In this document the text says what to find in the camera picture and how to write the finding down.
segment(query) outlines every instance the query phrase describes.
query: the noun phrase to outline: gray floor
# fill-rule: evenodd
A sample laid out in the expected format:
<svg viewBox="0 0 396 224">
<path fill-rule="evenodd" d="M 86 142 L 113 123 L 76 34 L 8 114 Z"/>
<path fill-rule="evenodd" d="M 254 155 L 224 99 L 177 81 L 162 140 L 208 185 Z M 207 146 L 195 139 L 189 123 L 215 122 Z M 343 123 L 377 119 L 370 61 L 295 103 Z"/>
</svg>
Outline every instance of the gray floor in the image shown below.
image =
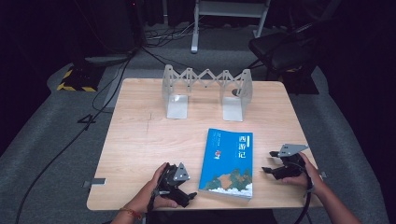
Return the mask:
<svg viewBox="0 0 396 224">
<path fill-rule="evenodd" d="M 253 28 L 203 30 L 197 54 L 190 53 L 190 35 L 147 50 L 196 70 L 209 68 L 218 74 L 227 69 L 237 73 L 255 60 L 248 50 Z M 179 71 L 186 68 L 163 61 Z M 95 114 L 92 104 L 100 108 L 112 93 L 109 88 L 99 95 L 96 95 L 98 92 L 56 91 L 68 67 L 69 64 L 49 78 L 50 97 L 0 158 L 0 223 L 15 222 L 23 195 L 35 177 L 84 127 L 77 121 Z M 107 68 L 100 90 L 114 78 L 119 67 Z M 139 51 L 127 68 L 128 76 L 138 77 L 139 70 L 162 70 L 163 64 Z M 254 79 L 262 79 L 262 74 L 264 68 L 252 70 Z M 389 223 L 375 175 L 354 133 L 329 96 L 325 76 L 319 68 L 312 76 L 319 94 L 291 94 L 290 99 L 318 167 L 328 176 L 326 183 L 363 223 Z M 20 223 L 103 223 L 115 216 L 115 211 L 90 211 L 86 207 L 89 192 L 82 187 L 84 181 L 94 175 L 110 121 L 111 114 L 101 114 L 40 177 L 25 201 Z M 279 223 L 293 223 L 300 212 L 301 209 L 274 210 Z M 330 223 L 323 208 L 311 208 L 309 213 L 313 223 Z"/>
</svg>

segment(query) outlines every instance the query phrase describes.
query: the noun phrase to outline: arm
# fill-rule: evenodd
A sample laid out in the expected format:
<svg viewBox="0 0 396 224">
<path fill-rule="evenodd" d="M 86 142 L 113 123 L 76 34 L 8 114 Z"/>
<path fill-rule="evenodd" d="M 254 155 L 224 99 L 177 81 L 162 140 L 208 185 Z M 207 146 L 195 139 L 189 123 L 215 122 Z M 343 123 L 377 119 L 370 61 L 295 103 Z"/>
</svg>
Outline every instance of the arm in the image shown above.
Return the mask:
<svg viewBox="0 0 396 224">
<path fill-rule="evenodd" d="M 151 198 L 151 192 L 156 188 L 158 179 L 160 178 L 166 163 L 160 166 L 154 173 L 152 179 L 141 189 L 139 192 L 125 204 L 123 207 L 131 209 L 137 214 L 143 214 L 147 212 L 149 200 Z M 154 209 L 158 207 L 177 207 L 177 203 L 170 199 L 157 196 L 154 200 Z M 111 222 L 112 224 L 133 224 L 135 216 L 130 214 L 128 211 L 119 211 Z"/>
<path fill-rule="evenodd" d="M 355 215 L 341 202 L 341 200 L 332 192 L 332 190 L 323 182 L 318 174 L 318 170 L 309 161 L 304 153 L 300 152 L 300 155 L 305 161 L 305 168 L 309 176 L 314 183 L 315 189 L 314 194 L 318 196 L 322 202 L 326 212 L 328 213 L 332 223 L 361 223 Z M 306 187 L 306 176 L 302 173 L 298 177 L 286 177 L 283 178 L 284 183 L 293 185 L 300 185 Z"/>
</svg>

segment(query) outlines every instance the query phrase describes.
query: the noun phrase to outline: wooden tabletop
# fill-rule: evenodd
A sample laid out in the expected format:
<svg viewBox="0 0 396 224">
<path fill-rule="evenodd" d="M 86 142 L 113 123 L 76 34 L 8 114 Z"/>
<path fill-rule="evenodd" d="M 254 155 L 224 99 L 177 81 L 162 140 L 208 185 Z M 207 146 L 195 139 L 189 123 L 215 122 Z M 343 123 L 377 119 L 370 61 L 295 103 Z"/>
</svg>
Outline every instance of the wooden tabletop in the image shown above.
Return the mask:
<svg viewBox="0 0 396 224">
<path fill-rule="evenodd" d="M 238 202 L 198 192 L 205 142 L 209 128 L 252 132 L 253 198 Z M 243 122 L 224 121 L 219 86 L 193 86 L 189 93 L 187 119 L 167 119 L 162 98 L 162 80 L 127 78 L 111 120 L 95 178 L 103 186 L 92 186 L 87 206 L 91 210 L 118 210 L 129 202 L 168 161 L 183 162 L 191 179 L 179 188 L 198 192 L 186 208 L 286 208 L 304 206 L 304 189 L 289 186 L 263 172 L 262 167 L 281 166 L 269 155 L 288 144 L 308 144 L 289 96 L 280 82 L 254 81 L 253 98 Z M 314 165 L 310 149 L 304 151 Z M 311 205 L 321 205 L 312 197 Z"/>
</svg>

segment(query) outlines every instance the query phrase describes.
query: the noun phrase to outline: blue book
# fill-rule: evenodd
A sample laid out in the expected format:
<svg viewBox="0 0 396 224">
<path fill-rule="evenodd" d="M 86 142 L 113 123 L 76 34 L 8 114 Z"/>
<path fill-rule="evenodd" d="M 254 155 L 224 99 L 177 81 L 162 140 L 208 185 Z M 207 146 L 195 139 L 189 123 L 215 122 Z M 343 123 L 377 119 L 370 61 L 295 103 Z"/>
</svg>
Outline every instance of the blue book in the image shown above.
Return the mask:
<svg viewBox="0 0 396 224">
<path fill-rule="evenodd" d="M 199 190 L 251 199 L 253 133 L 209 129 Z"/>
</svg>

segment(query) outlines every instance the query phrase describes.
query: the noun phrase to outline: red bracelet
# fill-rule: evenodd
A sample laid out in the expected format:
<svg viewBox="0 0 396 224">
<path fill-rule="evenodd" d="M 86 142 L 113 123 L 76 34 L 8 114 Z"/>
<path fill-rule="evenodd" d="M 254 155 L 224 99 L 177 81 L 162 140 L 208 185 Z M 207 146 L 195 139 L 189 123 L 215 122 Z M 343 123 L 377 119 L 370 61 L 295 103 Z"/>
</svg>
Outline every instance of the red bracelet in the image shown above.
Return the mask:
<svg viewBox="0 0 396 224">
<path fill-rule="evenodd" d="M 136 211 L 126 208 L 126 207 L 122 207 L 120 208 L 120 211 L 126 211 L 128 212 L 128 214 L 130 214 L 133 217 L 137 217 L 137 219 L 142 220 L 142 215 L 140 213 L 137 213 Z"/>
</svg>

